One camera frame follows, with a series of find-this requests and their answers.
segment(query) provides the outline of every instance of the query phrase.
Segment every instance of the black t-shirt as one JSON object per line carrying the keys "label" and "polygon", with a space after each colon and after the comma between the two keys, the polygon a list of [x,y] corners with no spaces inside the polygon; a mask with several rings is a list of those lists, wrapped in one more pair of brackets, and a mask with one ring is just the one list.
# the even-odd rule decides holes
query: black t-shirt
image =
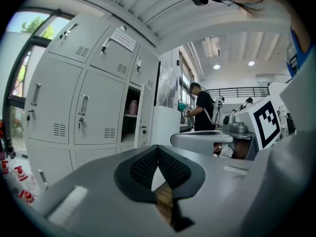
{"label": "black t-shirt", "polygon": [[[206,109],[210,118],[213,117],[213,101],[211,96],[206,91],[200,91],[197,95],[197,106]],[[196,115],[195,131],[214,130],[215,126],[209,121],[205,111]]]}

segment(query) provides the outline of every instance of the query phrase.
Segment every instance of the metal railing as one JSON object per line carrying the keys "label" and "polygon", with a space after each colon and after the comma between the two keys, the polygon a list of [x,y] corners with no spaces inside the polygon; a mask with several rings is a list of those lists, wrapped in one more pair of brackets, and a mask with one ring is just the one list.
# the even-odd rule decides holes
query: metal railing
{"label": "metal railing", "polygon": [[266,97],[270,95],[268,87],[244,87],[207,89],[213,99],[218,97]]}

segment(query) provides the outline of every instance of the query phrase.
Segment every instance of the paper sign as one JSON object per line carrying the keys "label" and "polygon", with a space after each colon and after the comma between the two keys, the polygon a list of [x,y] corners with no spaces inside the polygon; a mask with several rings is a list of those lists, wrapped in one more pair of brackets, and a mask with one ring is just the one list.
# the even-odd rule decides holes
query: paper sign
{"label": "paper sign", "polygon": [[120,29],[116,29],[110,37],[110,39],[121,44],[131,52],[134,50],[136,44],[135,40],[133,40],[130,36],[128,36],[125,32],[123,32]]}

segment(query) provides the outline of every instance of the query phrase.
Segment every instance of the locker door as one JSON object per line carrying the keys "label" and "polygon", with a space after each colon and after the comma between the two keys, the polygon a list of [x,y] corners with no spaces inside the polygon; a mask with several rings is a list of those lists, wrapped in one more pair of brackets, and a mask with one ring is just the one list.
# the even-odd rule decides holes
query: locker door
{"label": "locker door", "polygon": [[39,61],[25,102],[30,115],[30,121],[25,121],[28,138],[69,143],[70,107],[81,70],[50,58]]}
{"label": "locker door", "polygon": [[42,190],[73,171],[68,149],[46,148],[32,141],[26,144],[32,172]]}
{"label": "locker door", "polygon": [[138,114],[135,129],[134,147],[140,148],[149,145],[150,117],[153,110],[153,94],[146,85],[142,85],[140,93]]}
{"label": "locker door", "polygon": [[112,156],[117,153],[116,148],[96,149],[96,150],[75,150],[77,167],[80,167],[89,161]]}
{"label": "locker door", "polygon": [[105,41],[108,44],[108,48],[101,53],[101,45],[90,65],[126,80],[136,46],[134,51],[131,52],[113,40],[106,38]]}
{"label": "locker door", "polygon": [[109,28],[109,24],[99,17],[89,14],[76,16],[58,36],[49,50],[67,58],[85,63],[96,42]]}
{"label": "locker door", "polygon": [[145,84],[150,91],[155,90],[154,86],[157,80],[158,62],[157,57],[140,46],[130,81],[139,86]]}
{"label": "locker door", "polygon": [[75,144],[117,142],[120,105],[124,84],[87,71],[76,111]]}

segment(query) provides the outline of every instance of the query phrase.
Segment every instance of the locker vent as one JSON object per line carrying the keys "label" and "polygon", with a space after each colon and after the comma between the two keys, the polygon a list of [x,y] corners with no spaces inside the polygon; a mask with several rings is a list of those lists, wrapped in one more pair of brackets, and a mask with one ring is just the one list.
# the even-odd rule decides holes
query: locker vent
{"label": "locker vent", "polygon": [[150,88],[152,88],[152,87],[153,87],[153,85],[154,85],[154,83],[153,83],[152,81],[148,80],[148,82],[147,82],[147,86],[148,86],[148,87],[150,87]]}
{"label": "locker vent", "polygon": [[76,54],[85,57],[87,55],[88,51],[89,51],[88,48],[85,48],[83,46],[79,46],[78,50],[76,51]]}
{"label": "locker vent", "polygon": [[115,128],[105,128],[104,138],[115,138]]}
{"label": "locker vent", "polygon": [[119,63],[118,65],[118,71],[122,74],[126,74],[126,71],[127,71],[127,67],[126,66],[123,66],[121,63]]}
{"label": "locker vent", "polygon": [[66,125],[54,123],[54,135],[55,136],[66,136]]}

